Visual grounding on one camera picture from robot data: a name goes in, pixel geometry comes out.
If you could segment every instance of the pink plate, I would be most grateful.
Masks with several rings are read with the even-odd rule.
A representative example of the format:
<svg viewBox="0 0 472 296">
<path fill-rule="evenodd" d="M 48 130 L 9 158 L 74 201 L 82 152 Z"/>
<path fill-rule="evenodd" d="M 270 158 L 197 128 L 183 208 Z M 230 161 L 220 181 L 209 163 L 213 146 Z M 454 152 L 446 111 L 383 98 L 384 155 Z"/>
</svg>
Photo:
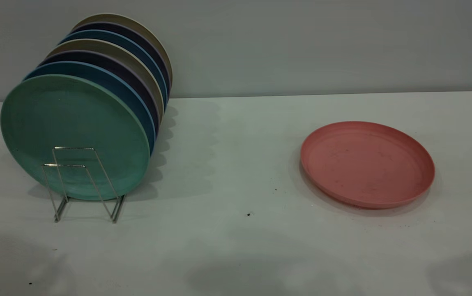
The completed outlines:
<svg viewBox="0 0 472 296">
<path fill-rule="evenodd" d="M 412 137 L 382 124 L 346 121 L 303 142 L 302 165 L 327 195 L 363 208 L 394 208 L 422 196 L 435 165 Z"/>
</svg>

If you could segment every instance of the white table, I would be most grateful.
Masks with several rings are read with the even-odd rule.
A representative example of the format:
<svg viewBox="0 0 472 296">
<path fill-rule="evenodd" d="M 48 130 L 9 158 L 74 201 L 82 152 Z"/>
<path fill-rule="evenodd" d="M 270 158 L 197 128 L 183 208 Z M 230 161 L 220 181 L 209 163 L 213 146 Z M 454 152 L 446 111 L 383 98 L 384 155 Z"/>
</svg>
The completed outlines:
<svg viewBox="0 0 472 296">
<path fill-rule="evenodd" d="M 429 195 L 360 210 L 315 189 L 300 145 L 341 120 L 417 139 Z M 171 99 L 117 224 L 88 202 L 54 223 L 0 134 L 0 295 L 472 295 L 472 92 Z"/>
</svg>

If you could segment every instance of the green plate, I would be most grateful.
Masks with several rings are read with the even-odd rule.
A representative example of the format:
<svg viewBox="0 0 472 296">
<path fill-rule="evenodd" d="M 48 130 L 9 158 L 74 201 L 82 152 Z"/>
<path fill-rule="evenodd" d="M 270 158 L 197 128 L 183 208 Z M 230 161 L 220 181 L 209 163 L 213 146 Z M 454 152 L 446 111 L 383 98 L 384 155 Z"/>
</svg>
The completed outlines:
<svg viewBox="0 0 472 296">
<path fill-rule="evenodd" d="M 54 163 L 52 148 L 95 148 L 118 195 L 142 180 L 150 157 L 144 129 L 117 96 L 93 82 L 69 75 L 43 75 L 19 84 L 0 113 L 5 144 L 18 164 L 45 185 L 42 164 Z M 91 150 L 57 150 L 59 164 L 82 164 L 103 199 L 114 198 Z M 52 190 L 62 193 L 57 170 L 45 167 Z M 60 167 L 68 196 L 99 200 L 86 171 Z"/>
</svg>

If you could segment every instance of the blue plate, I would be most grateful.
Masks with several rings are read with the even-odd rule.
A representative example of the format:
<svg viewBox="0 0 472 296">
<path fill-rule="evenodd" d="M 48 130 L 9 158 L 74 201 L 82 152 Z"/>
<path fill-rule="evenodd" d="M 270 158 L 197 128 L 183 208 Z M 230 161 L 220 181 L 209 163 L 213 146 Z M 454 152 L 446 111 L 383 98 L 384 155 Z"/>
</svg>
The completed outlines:
<svg viewBox="0 0 472 296">
<path fill-rule="evenodd" d="M 119 62 L 114 58 L 91 51 L 67 51 L 46 58 L 43 62 L 41 62 L 39 67 L 52 62 L 62 62 L 67 60 L 72 60 L 75 62 L 87 62 L 88 64 L 101 67 L 114 73 L 120 79 L 123 79 L 127 84 L 129 84 L 129 86 L 132 86 L 134 91 L 143 98 L 143 101 L 146 107 L 148 107 L 152 118 L 158 118 L 155 99 L 151 94 L 150 89 L 143 83 L 142 79 L 140 79 L 136 73 L 126 67 L 122 62 Z M 157 137 L 159 132 L 159 120 L 154 120 L 154 125 L 155 136 Z"/>
<path fill-rule="evenodd" d="M 63 74 L 87 79 L 103 86 L 119 97 L 137 116 L 148 138 L 150 154 L 153 153 L 155 144 L 154 121 L 141 97 L 123 79 L 110 71 L 85 62 L 52 62 L 33 70 L 24 80 L 47 74 Z"/>
<path fill-rule="evenodd" d="M 161 54 L 157 52 L 157 49 L 151 45 L 151 43 L 144 39 L 140 34 L 138 34 L 136 31 L 131 30 L 130 28 L 127 28 L 122 25 L 118 25 L 116 23 L 109 23 L 109 22 L 95 22 L 95 23 L 89 23 L 82 25 L 72 31 L 73 32 L 80 32 L 83 30 L 106 30 L 109 32 L 115 32 L 117 34 L 120 34 L 140 47 L 144 49 L 150 56 L 153 58 L 154 62 L 157 64 L 157 67 L 159 70 L 161 70 L 161 73 L 163 74 L 163 78 L 165 80 L 165 84 L 167 86 L 170 86 L 170 76 L 168 75 L 168 70 L 166 69 L 165 63 L 163 62 L 163 58 L 161 58 Z"/>
<path fill-rule="evenodd" d="M 123 35 L 117 34 L 115 32 L 111 32 L 108 30 L 82 30 L 78 32 L 73 32 L 64 38 L 59 44 L 64 42 L 74 40 L 74 39 L 98 39 L 103 41 L 111 42 L 115 45 L 119 45 L 120 47 L 126 49 L 127 51 L 131 52 L 134 56 L 136 56 L 145 66 L 150 70 L 150 72 L 154 75 L 159 88 L 161 89 L 163 99 L 165 102 L 165 108 L 168 103 L 168 86 L 163 79 L 163 74 L 161 70 L 153 60 L 153 58 L 137 43 L 133 42 L 132 40 L 124 37 Z"/>
</svg>

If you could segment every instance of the plate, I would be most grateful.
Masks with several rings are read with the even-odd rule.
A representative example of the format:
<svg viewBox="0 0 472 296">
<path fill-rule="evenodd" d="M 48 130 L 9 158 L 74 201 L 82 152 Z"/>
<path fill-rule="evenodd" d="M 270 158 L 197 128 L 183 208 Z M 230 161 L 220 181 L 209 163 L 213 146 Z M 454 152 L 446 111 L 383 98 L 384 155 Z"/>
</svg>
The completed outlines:
<svg viewBox="0 0 472 296">
<path fill-rule="evenodd" d="M 41 166 L 54 163 L 54 146 L 95 148 L 119 195 L 134 189 L 148 167 L 148 139 L 132 110 L 106 88 L 78 77 L 43 75 L 20 83 L 2 105 L 0 126 L 11 155 L 42 185 Z M 63 150 L 57 158 L 86 165 L 103 198 L 114 198 L 92 152 Z M 51 189 L 62 193 L 57 171 L 46 173 Z M 68 195 L 99 200 L 83 169 L 64 167 L 61 173 Z"/>
<path fill-rule="evenodd" d="M 106 69 L 88 64 L 87 62 L 63 61 L 51 62 L 37 67 L 24 80 L 47 74 L 72 75 L 89 80 L 103 86 L 123 100 L 143 126 L 150 145 L 150 154 L 153 152 L 155 144 L 155 125 L 153 119 L 143 99 L 123 79 Z"/>
<path fill-rule="evenodd" d="M 159 54 L 161 54 L 161 58 L 163 58 L 166 67 L 168 68 L 168 74 L 170 75 L 170 85 L 172 84 L 173 81 L 173 72 L 172 72 L 172 65 L 170 64 L 170 59 L 168 58 L 168 54 L 166 53 L 165 48 L 159 42 L 159 39 L 150 31 L 148 30 L 145 26 L 141 25 L 140 23 L 134 21 L 131 18 L 125 17 L 123 15 L 118 15 L 118 14 L 110 14 L 110 13 L 102 13 L 102 14 L 96 14 L 96 15 L 91 15 L 89 17 L 86 17 L 82 21 L 80 21 L 76 26 L 72 29 L 75 30 L 76 28 L 87 24 L 87 23 L 95 23 L 95 22 L 112 22 L 116 23 L 119 25 L 123 25 L 125 27 L 128 27 L 140 34 L 142 37 L 144 37 L 146 40 L 148 40 L 156 49 Z"/>
<path fill-rule="evenodd" d="M 44 60 L 39 66 L 49 64 L 51 62 L 61 62 L 64 60 L 72 60 L 75 62 L 87 62 L 88 64 L 101 67 L 117 75 L 119 78 L 123 79 L 127 84 L 129 84 L 129 86 L 131 86 L 136 93 L 139 94 L 139 96 L 143 99 L 146 107 L 150 111 L 150 115 L 152 116 L 152 118 L 158 118 L 157 107 L 155 107 L 155 100 L 152 94 L 150 93 L 149 88 L 142 82 L 142 80 L 139 78 L 138 75 L 136 75 L 136 73 L 128 69 L 128 67 L 126 67 L 118 60 L 96 52 L 68 51 L 50 56 L 49 58 Z M 159 131 L 159 120 L 153 120 L 153 122 L 155 125 L 155 136 L 157 137 L 157 133 Z"/>
<path fill-rule="evenodd" d="M 105 56 L 109 56 L 110 58 L 122 62 L 126 67 L 136 73 L 142 79 L 143 83 L 148 86 L 151 94 L 154 96 L 157 106 L 157 114 L 159 115 L 159 123 L 161 123 L 164 114 L 164 102 L 161 89 L 157 85 L 157 81 L 150 70 L 148 70 L 143 62 L 141 62 L 136 56 L 111 42 L 97 39 L 76 39 L 57 45 L 57 47 L 46 56 L 46 58 L 57 53 L 74 50 L 92 51 L 104 54 Z"/>
<path fill-rule="evenodd" d="M 131 41 L 130 39 L 124 37 L 123 35 L 117 34 L 115 32 L 110 32 L 106 30 L 82 30 L 79 32 L 74 32 L 64 38 L 60 43 L 64 43 L 70 40 L 75 39 L 98 39 L 103 41 L 111 42 L 115 45 L 119 45 L 120 47 L 124 48 L 125 50 L 131 52 L 134 56 L 136 56 L 143 64 L 151 71 L 152 75 L 154 75 L 159 88 L 161 89 L 163 100 L 166 104 L 168 103 L 168 88 L 166 87 L 166 83 L 163 79 L 163 74 L 159 67 L 155 64 L 152 57 L 144 50 L 142 47 L 137 45 L 137 43 Z"/>
<path fill-rule="evenodd" d="M 412 137 L 361 121 L 326 125 L 302 145 L 305 172 L 325 193 L 363 208 L 394 208 L 422 196 L 433 183 L 431 156 Z"/>
<path fill-rule="evenodd" d="M 74 32 L 80 32 L 83 30 L 106 30 L 109 32 L 115 32 L 135 42 L 153 58 L 153 60 L 157 64 L 157 67 L 161 70 L 161 73 L 163 73 L 163 78 L 165 79 L 166 85 L 170 86 L 170 75 L 168 73 L 166 65 L 163 62 L 163 59 L 161 58 L 161 56 L 159 55 L 155 47 L 153 47 L 150 44 L 150 42 L 144 39 L 136 31 L 128 27 L 118 25 L 116 23 L 97 22 L 97 23 L 88 23 L 80 27 L 77 27 L 71 32 L 71 34 L 73 34 Z"/>
</svg>

